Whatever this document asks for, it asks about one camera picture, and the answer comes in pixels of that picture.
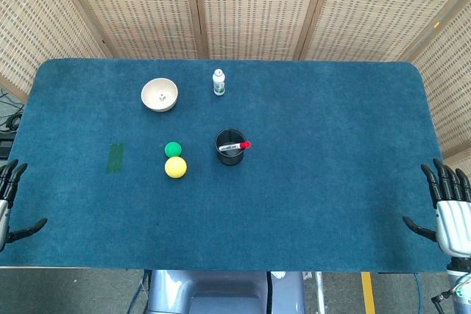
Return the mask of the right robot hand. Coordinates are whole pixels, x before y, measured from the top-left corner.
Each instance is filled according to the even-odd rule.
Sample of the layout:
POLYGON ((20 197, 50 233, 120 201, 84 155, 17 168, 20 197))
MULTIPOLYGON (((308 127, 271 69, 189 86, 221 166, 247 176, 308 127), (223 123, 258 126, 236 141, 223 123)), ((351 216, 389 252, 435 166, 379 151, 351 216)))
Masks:
POLYGON ((459 168, 453 170, 441 160, 433 159, 432 171, 422 164, 431 195, 436 229, 417 225, 403 216, 405 225, 415 234, 437 243, 448 256, 470 257, 470 180, 459 168))

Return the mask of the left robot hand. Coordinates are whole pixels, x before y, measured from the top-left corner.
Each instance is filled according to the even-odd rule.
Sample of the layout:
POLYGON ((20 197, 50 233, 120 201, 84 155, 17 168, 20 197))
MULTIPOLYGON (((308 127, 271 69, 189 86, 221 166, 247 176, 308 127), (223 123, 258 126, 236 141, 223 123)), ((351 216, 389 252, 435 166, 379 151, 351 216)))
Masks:
POLYGON ((48 221, 47 218, 42 218, 33 226, 17 231, 10 230, 10 216, 18 192, 18 183, 27 166, 26 163, 18 165, 18 160, 12 160, 1 167, 1 251, 4 251, 7 244, 41 231, 48 221))

